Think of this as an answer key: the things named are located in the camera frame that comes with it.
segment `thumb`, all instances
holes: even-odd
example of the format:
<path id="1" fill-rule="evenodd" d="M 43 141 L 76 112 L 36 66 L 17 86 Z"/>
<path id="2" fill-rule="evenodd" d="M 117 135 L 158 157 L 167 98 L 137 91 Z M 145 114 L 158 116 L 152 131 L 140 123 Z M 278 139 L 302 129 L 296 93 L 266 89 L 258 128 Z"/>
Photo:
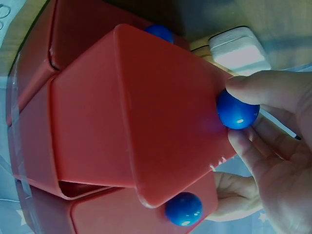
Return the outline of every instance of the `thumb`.
<path id="1" fill-rule="evenodd" d="M 312 92 L 311 76 L 311 73 L 262 71 L 249 77 L 233 77 L 227 81 L 226 89 L 242 102 L 295 113 L 300 101 Z"/>

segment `wooden table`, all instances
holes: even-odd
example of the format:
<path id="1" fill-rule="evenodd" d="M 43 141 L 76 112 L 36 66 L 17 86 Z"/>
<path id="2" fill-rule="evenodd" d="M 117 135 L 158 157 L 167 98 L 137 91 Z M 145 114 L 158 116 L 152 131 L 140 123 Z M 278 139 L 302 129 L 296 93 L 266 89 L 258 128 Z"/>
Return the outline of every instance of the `wooden table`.
<path id="1" fill-rule="evenodd" d="M 6 75 L 32 22 L 46 0 L 27 0 L 0 49 L 0 76 Z M 312 62 L 311 0 L 106 0 L 193 41 L 238 26 L 250 27 L 269 55 L 273 69 Z"/>

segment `blue marble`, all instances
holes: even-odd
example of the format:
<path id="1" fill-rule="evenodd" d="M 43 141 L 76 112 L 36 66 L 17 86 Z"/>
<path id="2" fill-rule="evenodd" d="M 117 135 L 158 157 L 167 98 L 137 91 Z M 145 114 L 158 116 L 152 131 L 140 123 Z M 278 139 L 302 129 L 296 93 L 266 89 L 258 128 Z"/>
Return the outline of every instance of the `blue marble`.
<path id="1" fill-rule="evenodd" d="M 217 98 L 217 111 L 221 122 L 231 129 L 244 129 L 257 119 L 260 105 L 250 105 L 223 90 Z"/>
<path id="2" fill-rule="evenodd" d="M 179 193 L 165 204 L 167 218 L 178 226 L 196 224 L 201 218 L 202 210 L 200 199 L 189 192 Z"/>
<path id="3" fill-rule="evenodd" d="M 174 42 L 173 34 L 165 26 L 155 24 L 145 28 L 144 31 L 153 34 L 156 37 L 164 39 L 170 43 Z"/>

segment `white object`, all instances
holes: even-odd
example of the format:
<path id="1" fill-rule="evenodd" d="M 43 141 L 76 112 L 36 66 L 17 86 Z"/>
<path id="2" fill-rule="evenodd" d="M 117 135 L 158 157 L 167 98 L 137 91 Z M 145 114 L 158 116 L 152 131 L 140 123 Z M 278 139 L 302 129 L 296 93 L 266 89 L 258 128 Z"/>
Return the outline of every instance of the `white object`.
<path id="1" fill-rule="evenodd" d="M 209 40 L 216 63 L 242 76 L 249 76 L 271 65 L 260 42 L 247 27 L 239 27 L 214 36 Z"/>

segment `hand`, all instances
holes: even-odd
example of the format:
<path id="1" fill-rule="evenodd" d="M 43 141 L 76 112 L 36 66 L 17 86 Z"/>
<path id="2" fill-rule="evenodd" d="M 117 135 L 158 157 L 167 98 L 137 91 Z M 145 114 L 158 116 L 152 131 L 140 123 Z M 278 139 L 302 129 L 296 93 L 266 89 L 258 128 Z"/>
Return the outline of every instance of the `hand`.
<path id="1" fill-rule="evenodd" d="M 243 102 L 261 104 L 302 138 L 292 138 L 261 115 L 252 128 L 229 131 L 274 228 L 312 233 L 312 73 L 259 72 L 232 78 L 226 88 Z"/>
<path id="2" fill-rule="evenodd" d="M 258 187 L 251 177 L 215 172 L 218 209 L 206 219 L 216 222 L 245 218 L 262 209 Z"/>

